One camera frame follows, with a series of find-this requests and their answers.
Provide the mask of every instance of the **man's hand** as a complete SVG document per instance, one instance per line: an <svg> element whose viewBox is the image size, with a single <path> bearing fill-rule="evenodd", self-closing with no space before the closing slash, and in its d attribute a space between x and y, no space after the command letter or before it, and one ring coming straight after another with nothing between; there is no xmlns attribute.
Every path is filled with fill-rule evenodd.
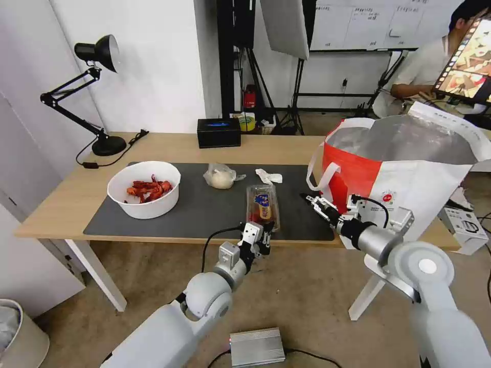
<svg viewBox="0 0 491 368"><path fill-rule="evenodd" d="M432 85L412 85L412 84L394 84L390 89L390 94L398 99L405 99L424 92L430 94L433 89Z"/></svg>

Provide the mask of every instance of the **white shirt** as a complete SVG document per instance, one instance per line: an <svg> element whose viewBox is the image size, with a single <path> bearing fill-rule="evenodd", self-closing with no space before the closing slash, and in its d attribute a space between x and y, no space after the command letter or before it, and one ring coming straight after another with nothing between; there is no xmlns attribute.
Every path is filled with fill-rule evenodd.
<svg viewBox="0 0 491 368"><path fill-rule="evenodd" d="M375 114L380 118L400 114L403 109L402 103L390 95L392 85L433 85L450 57L447 37L438 38L409 55L399 67L396 76L392 77L377 96L373 105Z"/></svg>
<svg viewBox="0 0 491 368"><path fill-rule="evenodd" d="M448 39L439 38L411 54L393 84L433 85L449 60Z"/></svg>

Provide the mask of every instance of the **red and white shopping bag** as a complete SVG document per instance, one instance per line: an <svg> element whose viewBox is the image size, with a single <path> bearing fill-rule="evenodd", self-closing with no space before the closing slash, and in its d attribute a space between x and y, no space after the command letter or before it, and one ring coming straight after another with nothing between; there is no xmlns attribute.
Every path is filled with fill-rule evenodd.
<svg viewBox="0 0 491 368"><path fill-rule="evenodd" d="M320 152L323 175L314 186L310 175ZM347 211L351 194L383 203L389 218L399 207L412 210L415 221L404 237L412 241L430 225L471 167L488 159L491 143L480 128L416 103L407 115L343 120L312 156L307 183L341 213ZM383 209L371 202L360 215L378 226L385 221Z"/></svg>

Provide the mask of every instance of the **gray desk mat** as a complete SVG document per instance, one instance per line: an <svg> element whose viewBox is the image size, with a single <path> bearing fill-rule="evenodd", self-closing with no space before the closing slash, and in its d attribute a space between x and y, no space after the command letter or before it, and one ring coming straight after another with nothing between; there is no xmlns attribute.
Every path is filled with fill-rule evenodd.
<svg viewBox="0 0 491 368"><path fill-rule="evenodd" d="M281 229L278 240L332 240L328 224L300 198L310 190L305 182L305 165L228 165L237 174L246 174L228 190L208 186L203 174L208 164L173 164L181 173L179 201L167 214L149 220L129 217L109 197L102 202L84 230L86 235L162 238L208 238L213 232L234 227L246 220L246 188L262 184L255 169L283 175L276 184ZM238 239L239 232L220 234L218 239Z"/></svg>

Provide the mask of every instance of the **trash bin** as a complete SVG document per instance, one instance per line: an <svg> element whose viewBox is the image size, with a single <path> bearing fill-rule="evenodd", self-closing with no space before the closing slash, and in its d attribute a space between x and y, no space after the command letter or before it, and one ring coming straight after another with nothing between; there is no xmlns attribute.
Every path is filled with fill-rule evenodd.
<svg viewBox="0 0 491 368"><path fill-rule="evenodd" d="M19 303L0 299L0 306L15 308L20 323L13 340L0 355L0 368L38 368L50 347L50 338L24 313Z"/></svg>

